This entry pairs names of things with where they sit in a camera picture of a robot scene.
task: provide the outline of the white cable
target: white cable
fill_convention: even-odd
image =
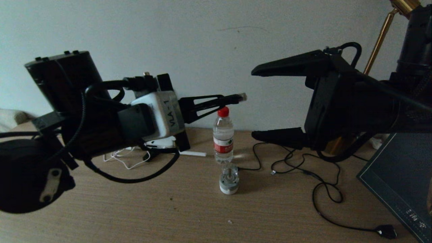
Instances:
[[[138,166],[138,165],[140,165],[140,164],[142,164],[142,163],[144,163],[144,162],[146,162],[146,161],[148,161],[148,160],[150,159],[150,152],[149,152],[149,151],[147,151],[147,154],[149,155],[149,157],[148,157],[146,160],[143,160],[143,161],[141,161],[141,162],[139,162],[139,163],[136,163],[136,164],[134,164],[132,167],[127,167],[126,163],[125,163],[124,161],[118,159],[117,157],[124,157],[124,156],[130,154],[130,153],[131,153],[135,148],[136,148],[136,147],[133,147],[133,148],[132,148],[132,149],[131,149],[127,154],[123,154],[123,155],[119,155],[119,153],[121,153],[124,149],[120,149],[120,150],[117,150],[117,151],[115,151],[115,152],[112,152],[112,153],[110,154],[111,158],[109,158],[109,159],[106,159],[106,156],[105,156],[105,154],[104,154],[104,155],[103,155],[103,160],[104,160],[105,162],[107,162],[107,161],[109,161],[109,160],[111,160],[111,159],[115,159],[115,160],[121,162],[121,163],[124,165],[124,167],[126,167],[126,169],[133,169],[133,168],[135,168],[136,166]]]

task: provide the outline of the black wire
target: black wire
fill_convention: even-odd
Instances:
[[[353,68],[355,68],[356,65],[357,65],[357,62],[360,59],[360,56],[362,55],[362,46],[359,43],[357,43],[357,42],[348,42],[348,43],[345,43],[345,44],[341,45],[339,48],[340,49],[345,49],[347,47],[354,47],[357,50],[356,55],[354,56],[354,58],[353,58],[353,60],[351,62],[351,66]]]
[[[364,133],[350,147],[348,147],[345,151],[343,151],[341,154],[338,154],[336,156],[333,156],[333,157],[325,156],[322,154],[322,151],[317,151],[317,154],[324,161],[327,161],[330,163],[341,162],[341,161],[346,160],[349,157],[351,157],[355,152],[357,152],[357,150],[359,150],[359,148],[361,146],[363,146],[363,144],[365,142],[369,141],[369,139],[371,139],[375,134],[376,134],[376,132]]]
[[[75,134],[71,137],[69,142],[61,148],[59,151],[51,155],[48,159],[45,160],[45,163],[50,162],[53,159],[56,159],[58,156],[60,156],[62,153],[69,152],[70,146],[75,142],[75,140],[78,138],[79,134],[81,133],[81,130],[83,128],[84,122],[86,120],[86,96],[84,93],[81,93],[81,101],[82,101],[82,109],[83,112],[81,114],[81,121],[79,123],[78,128],[75,131]]]
[[[4,137],[22,137],[22,136],[37,136],[39,135],[36,131],[11,131],[0,133],[0,138]]]
[[[146,176],[143,178],[139,178],[139,179],[123,179],[123,178],[118,178],[115,176],[112,176],[106,172],[101,171],[98,167],[96,167],[91,159],[84,159],[84,164],[90,168],[91,170],[93,170],[94,172],[98,173],[99,175],[107,178],[110,181],[113,182],[119,182],[119,183],[139,183],[139,182],[144,182],[144,181],[148,181],[150,179],[153,179],[159,175],[161,175],[162,173],[164,173],[165,171],[167,171],[179,158],[180,156],[180,152],[175,149],[157,149],[158,152],[161,153],[174,153],[173,158],[165,165],[163,166],[160,170],[158,170],[157,172],[155,172],[154,174],[150,175],[150,176]]]
[[[375,80],[374,78],[371,78],[365,74],[360,74],[360,75],[362,75],[364,77],[363,81],[365,83],[375,87],[376,89],[378,89],[378,90],[380,90],[380,91],[382,91],[382,92],[384,92],[384,93],[386,93],[386,94],[388,94],[388,95],[390,95],[390,96],[392,96],[392,97],[394,97],[400,101],[403,101],[409,105],[412,105],[412,106],[415,106],[417,108],[432,112],[432,106],[430,104],[423,103],[423,102],[403,93],[402,91],[399,91],[399,90],[397,90],[391,86],[386,85],[382,81]]]
[[[324,181],[324,180],[323,180],[319,175],[317,175],[316,173],[314,173],[314,172],[312,172],[312,171],[309,171],[309,170],[305,170],[305,169],[300,168],[300,166],[305,162],[305,156],[306,156],[306,155],[307,155],[307,156],[312,156],[312,157],[315,157],[315,158],[319,158],[319,159],[320,159],[320,157],[318,157],[318,156],[316,156],[316,155],[313,155],[313,154],[310,154],[310,153],[304,153],[304,154],[302,154],[303,161],[302,161],[299,165],[294,166],[294,165],[289,164],[289,163],[287,162],[287,160],[286,160],[286,158],[288,158],[290,154],[292,154],[292,152],[290,152],[287,156],[285,156],[285,159],[284,159],[284,160],[280,160],[280,161],[284,161],[285,164],[287,164],[288,166],[292,167],[292,169],[290,169],[290,170],[288,170],[288,171],[285,171],[285,172],[276,172],[276,171],[273,170],[273,168],[272,168],[273,173],[278,173],[278,174],[281,174],[281,173],[288,173],[289,171],[293,171],[293,170],[295,170],[295,169],[298,169],[298,170],[302,171],[304,174],[309,175],[309,176],[312,176],[312,177],[314,177],[315,179],[317,179],[318,181],[320,181],[320,183],[318,183],[318,184],[314,187],[314,189],[312,190],[312,204],[313,204],[315,210],[317,211],[317,213],[318,213],[318,214],[319,214],[323,219],[325,219],[326,221],[328,221],[328,222],[330,222],[330,223],[332,223],[332,224],[334,224],[334,225],[337,225],[337,226],[339,226],[339,227],[343,227],[343,228],[347,228],[347,229],[351,229],[351,230],[360,230],[360,231],[368,231],[368,232],[377,232],[376,230],[373,230],[373,229],[357,228],[357,227],[351,227],[351,226],[345,226],[345,225],[338,224],[338,223],[336,223],[336,222],[330,220],[329,218],[327,218],[327,217],[326,217],[326,216],[325,216],[325,215],[324,215],[324,214],[323,214],[323,213],[318,209],[318,206],[317,206],[317,203],[316,203],[315,194],[316,194],[316,191],[317,191],[317,190],[318,190],[322,185],[324,185],[324,187],[326,188],[327,195],[328,195],[328,197],[330,198],[331,201],[333,201],[333,202],[335,202],[335,203],[342,203],[342,202],[343,202],[343,194],[342,194],[341,190],[337,187],[337,184],[339,183],[339,176],[340,176],[340,171],[341,171],[340,166],[339,166],[337,163],[335,163],[335,162],[330,162],[331,164],[333,164],[333,165],[335,165],[335,166],[337,167],[336,182],[335,182],[335,183],[330,183],[330,182],[326,182],[326,181]],[[333,198],[333,196],[330,194],[329,187],[332,187],[333,189],[335,189],[335,190],[338,192],[338,194],[339,194],[339,198],[340,198],[339,200]]]
[[[356,157],[357,159],[360,159],[360,160],[363,160],[363,161],[369,162],[369,160],[367,160],[367,159],[365,159],[365,158],[362,158],[362,157],[360,157],[360,156],[357,156],[357,155],[355,155],[355,154],[353,154],[353,157]]]
[[[243,168],[243,167],[238,167],[238,170],[260,170],[260,169],[262,168],[261,160],[260,160],[260,158],[258,157],[257,152],[255,151],[255,147],[256,147],[257,145],[260,145],[260,144],[270,144],[270,143],[267,143],[267,142],[257,143],[257,144],[254,144],[254,146],[252,147],[252,151],[253,151],[253,153],[254,153],[255,158],[257,159],[257,162],[258,162],[259,167],[258,167],[258,168]],[[289,150],[288,148],[286,148],[286,147],[284,147],[284,146],[282,146],[282,145],[279,145],[279,144],[276,144],[276,145],[282,147],[282,148],[285,149],[286,151],[291,152],[291,150]]]
[[[124,97],[123,87],[128,87],[129,83],[125,80],[113,80],[113,81],[105,81],[94,83],[86,88],[86,98],[90,100],[94,100],[100,105],[105,105],[110,108],[118,108],[124,109],[128,107],[126,104],[120,103],[118,100],[121,100]],[[119,90],[120,93],[114,97],[113,99],[104,99],[100,97],[96,97],[95,94],[101,90]]]

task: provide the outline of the gold metal rod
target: gold metal rod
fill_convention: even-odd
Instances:
[[[377,42],[375,43],[374,49],[372,50],[371,56],[369,57],[368,64],[366,64],[364,74],[368,75],[369,71],[372,68],[372,65],[375,61],[375,58],[378,55],[379,49],[381,48],[382,42],[384,41],[385,35],[387,34],[388,29],[390,28],[390,24],[393,21],[394,15],[398,12],[397,8],[394,8],[390,13],[387,14],[385,18],[384,24],[381,27],[381,31],[379,33]]]
[[[419,0],[390,0],[390,2],[407,19],[410,19],[411,12],[421,5]]]

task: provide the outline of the red label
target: red label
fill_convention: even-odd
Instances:
[[[231,152],[233,144],[234,144],[232,138],[230,138],[228,140],[219,140],[219,139],[213,138],[213,142],[214,142],[215,151],[218,153]]]
[[[218,153],[229,153],[229,152],[231,152],[232,148],[233,148],[233,144],[228,145],[228,146],[220,146],[220,145],[215,144],[215,150]]]

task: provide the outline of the cable connector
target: cable connector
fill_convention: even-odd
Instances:
[[[155,92],[158,89],[158,83],[153,76],[145,75],[142,77],[125,77],[123,81],[126,81],[126,90],[142,91],[147,90]]]
[[[387,238],[387,239],[396,239],[397,237],[397,233],[396,230],[394,229],[393,225],[391,224],[385,224],[385,225],[380,225],[378,227],[376,227],[375,232],[379,234],[379,236]]]

